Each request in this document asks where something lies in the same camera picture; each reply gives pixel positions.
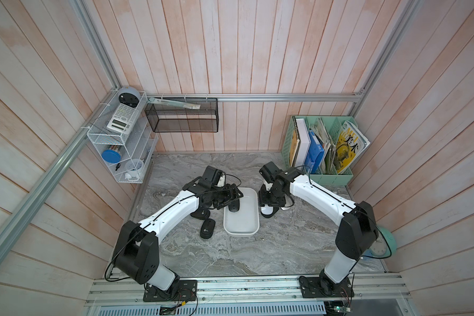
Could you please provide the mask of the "ruler on basket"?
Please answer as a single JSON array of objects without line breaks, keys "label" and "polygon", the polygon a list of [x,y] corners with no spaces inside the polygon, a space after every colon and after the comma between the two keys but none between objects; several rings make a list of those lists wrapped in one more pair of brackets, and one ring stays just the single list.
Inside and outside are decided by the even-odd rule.
[{"label": "ruler on basket", "polygon": [[147,102],[151,103],[151,104],[164,105],[164,106],[169,106],[169,107],[178,107],[178,108],[183,108],[183,109],[198,110],[201,107],[201,105],[194,104],[194,103],[188,103],[188,102],[184,102],[184,101],[159,99],[159,98],[155,98],[155,97],[149,97]]}]

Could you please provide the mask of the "white round speaker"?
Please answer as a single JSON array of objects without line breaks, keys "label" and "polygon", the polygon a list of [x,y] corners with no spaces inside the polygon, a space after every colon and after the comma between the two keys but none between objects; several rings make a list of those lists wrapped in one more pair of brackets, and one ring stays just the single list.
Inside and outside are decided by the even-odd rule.
[{"label": "white round speaker", "polygon": [[123,87],[118,91],[119,102],[131,108],[137,108],[140,99],[139,91],[133,87]]}]

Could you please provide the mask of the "green file organizer box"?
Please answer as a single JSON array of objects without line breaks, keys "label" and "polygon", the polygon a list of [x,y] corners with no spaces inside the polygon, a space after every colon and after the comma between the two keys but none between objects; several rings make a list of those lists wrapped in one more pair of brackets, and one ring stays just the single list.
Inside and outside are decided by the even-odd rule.
[{"label": "green file organizer box", "polygon": [[[290,168],[289,163],[289,154],[290,154],[290,145],[292,142],[293,130],[294,130],[294,123],[292,122],[293,118],[303,118],[305,119],[305,123],[307,126],[312,125],[318,118],[321,118],[323,124],[327,128],[327,132],[329,135],[337,139],[340,129],[342,127],[342,123],[345,121],[350,121],[356,126],[358,125],[353,117],[350,116],[300,116],[300,115],[292,115],[287,121],[287,129],[284,136],[283,147],[281,149],[281,155],[283,159],[282,167],[284,170]],[[353,173],[351,168],[347,168],[345,172],[341,174],[337,174],[335,169],[332,170],[328,174],[321,174],[321,171],[317,171],[314,174],[310,175],[310,178],[313,182],[316,182],[322,186],[346,186],[353,178]]]}]

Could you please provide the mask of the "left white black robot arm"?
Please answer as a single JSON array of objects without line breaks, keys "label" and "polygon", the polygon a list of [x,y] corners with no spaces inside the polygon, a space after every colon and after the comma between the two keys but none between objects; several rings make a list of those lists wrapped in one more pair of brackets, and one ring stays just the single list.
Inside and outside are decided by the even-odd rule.
[{"label": "left white black robot arm", "polygon": [[105,271],[106,280],[112,281],[109,271],[116,267],[138,284],[149,284],[163,291],[170,290],[178,275],[161,263],[161,242],[192,213],[197,218],[206,220],[212,209],[225,208],[244,197],[240,191],[241,183],[226,182],[229,176],[224,171],[209,166],[202,176],[185,184],[176,197],[159,211],[138,223],[125,222]]}]

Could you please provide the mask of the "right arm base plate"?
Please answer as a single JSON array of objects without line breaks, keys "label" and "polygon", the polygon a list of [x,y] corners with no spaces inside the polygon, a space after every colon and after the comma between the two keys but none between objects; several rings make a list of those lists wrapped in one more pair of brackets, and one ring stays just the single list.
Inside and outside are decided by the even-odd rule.
[{"label": "right arm base plate", "polygon": [[303,298],[352,298],[354,291],[350,279],[346,277],[341,283],[333,283],[328,278],[305,277],[298,278]]}]

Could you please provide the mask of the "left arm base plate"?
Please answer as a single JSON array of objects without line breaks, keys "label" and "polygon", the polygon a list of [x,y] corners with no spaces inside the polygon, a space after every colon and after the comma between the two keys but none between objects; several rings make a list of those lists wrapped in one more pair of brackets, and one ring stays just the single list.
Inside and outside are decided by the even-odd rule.
[{"label": "left arm base plate", "polygon": [[144,285],[144,302],[190,302],[196,301],[197,280],[175,280],[167,290],[161,290],[149,283]]}]

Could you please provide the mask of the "green round clock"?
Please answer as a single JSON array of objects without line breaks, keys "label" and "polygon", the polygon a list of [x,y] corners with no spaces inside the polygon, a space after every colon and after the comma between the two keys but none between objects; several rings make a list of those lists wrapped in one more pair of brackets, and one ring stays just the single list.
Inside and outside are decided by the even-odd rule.
[{"label": "green round clock", "polygon": [[384,227],[378,227],[378,238],[363,254],[368,258],[386,259],[396,253],[397,244],[392,233]]}]

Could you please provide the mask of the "black mouse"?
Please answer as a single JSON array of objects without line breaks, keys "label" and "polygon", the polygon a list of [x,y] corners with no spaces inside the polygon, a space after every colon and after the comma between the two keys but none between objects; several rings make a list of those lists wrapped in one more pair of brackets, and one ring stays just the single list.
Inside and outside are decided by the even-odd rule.
[{"label": "black mouse", "polygon": [[210,239],[213,236],[213,232],[215,230],[215,220],[213,219],[206,219],[201,226],[200,230],[200,237],[202,239]]},{"label": "black mouse", "polygon": [[228,209],[231,213],[236,213],[237,211],[240,210],[240,200],[234,200],[231,201],[230,204],[228,205]]},{"label": "black mouse", "polygon": [[190,214],[191,217],[195,218],[195,219],[199,219],[199,220],[202,220],[202,221],[205,221],[207,220],[208,218],[210,218],[211,216],[211,212],[209,209],[197,209],[196,211],[192,212]]}]

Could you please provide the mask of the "black mesh basket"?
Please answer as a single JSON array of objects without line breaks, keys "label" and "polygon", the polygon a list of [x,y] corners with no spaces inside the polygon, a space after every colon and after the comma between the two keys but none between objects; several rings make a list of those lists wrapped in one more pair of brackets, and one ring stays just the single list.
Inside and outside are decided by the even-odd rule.
[{"label": "black mesh basket", "polygon": [[219,100],[217,98],[170,97],[159,99],[184,101],[201,105],[201,107],[194,110],[147,103],[145,114],[154,132],[216,133],[219,130]]}]

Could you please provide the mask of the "white calculator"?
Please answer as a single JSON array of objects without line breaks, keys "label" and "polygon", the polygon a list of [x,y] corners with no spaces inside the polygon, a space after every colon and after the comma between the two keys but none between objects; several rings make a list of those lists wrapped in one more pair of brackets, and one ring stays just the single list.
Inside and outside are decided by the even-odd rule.
[{"label": "white calculator", "polygon": [[139,110],[131,106],[120,103],[115,109],[107,129],[119,134],[130,134],[139,117]]}]

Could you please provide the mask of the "white book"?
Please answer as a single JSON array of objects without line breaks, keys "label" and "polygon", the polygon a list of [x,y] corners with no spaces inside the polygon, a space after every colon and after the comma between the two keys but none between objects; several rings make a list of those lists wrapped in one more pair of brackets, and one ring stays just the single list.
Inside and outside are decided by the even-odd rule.
[{"label": "white book", "polygon": [[308,127],[304,119],[296,119],[296,135],[297,135],[297,146],[296,155],[294,160],[294,166],[299,167],[305,163],[310,147],[310,138]]}]

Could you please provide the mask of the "white mouse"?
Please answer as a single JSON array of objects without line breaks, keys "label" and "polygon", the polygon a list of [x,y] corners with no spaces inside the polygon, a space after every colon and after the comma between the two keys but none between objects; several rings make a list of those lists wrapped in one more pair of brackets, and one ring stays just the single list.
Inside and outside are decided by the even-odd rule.
[{"label": "white mouse", "polygon": [[265,218],[271,218],[275,214],[275,208],[270,205],[261,207],[261,215]]}]

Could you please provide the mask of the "yellow magazine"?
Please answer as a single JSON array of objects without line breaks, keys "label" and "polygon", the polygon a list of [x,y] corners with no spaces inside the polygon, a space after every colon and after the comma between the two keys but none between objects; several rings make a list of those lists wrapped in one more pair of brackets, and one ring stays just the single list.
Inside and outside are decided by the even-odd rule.
[{"label": "yellow magazine", "polygon": [[336,143],[334,166],[342,174],[371,145],[370,140],[351,121],[344,121]]}]

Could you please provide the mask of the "blue lid container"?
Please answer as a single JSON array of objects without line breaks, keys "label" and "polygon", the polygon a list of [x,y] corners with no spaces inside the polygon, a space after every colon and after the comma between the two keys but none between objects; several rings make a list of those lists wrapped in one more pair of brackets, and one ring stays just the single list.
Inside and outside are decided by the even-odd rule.
[{"label": "blue lid container", "polygon": [[110,164],[119,163],[122,158],[121,146],[118,146],[118,145],[109,146],[107,149],[102,151],[101,157],[106,163],[110,163]]}]

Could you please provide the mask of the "white storage box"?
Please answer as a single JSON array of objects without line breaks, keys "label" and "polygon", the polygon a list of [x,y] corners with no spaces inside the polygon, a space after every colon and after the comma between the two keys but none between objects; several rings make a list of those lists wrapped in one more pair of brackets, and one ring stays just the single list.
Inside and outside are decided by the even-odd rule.
[{"label": "white storage box", "polygon": [[253,188],[241,188],[243,197],[239,199],[239,210],[231,212],[226,206],[223,227],[230,236],[250,237],[259,230],[258,194]]}]

